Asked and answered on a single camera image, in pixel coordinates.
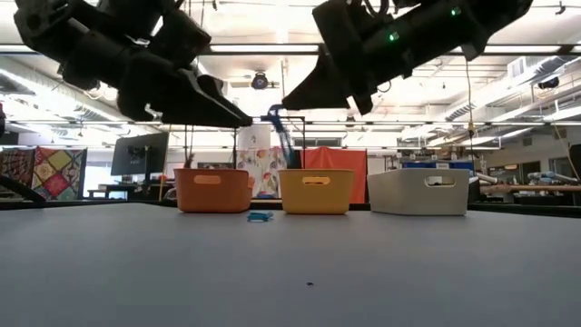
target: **gray table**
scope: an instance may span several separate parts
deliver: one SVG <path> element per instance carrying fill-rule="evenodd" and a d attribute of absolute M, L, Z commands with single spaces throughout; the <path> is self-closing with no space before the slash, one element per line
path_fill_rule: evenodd
<path fill-rule="evenodd" d="M 581 326 L 579 249 L 500 213 L 1 212 L 0 326 Z"/>

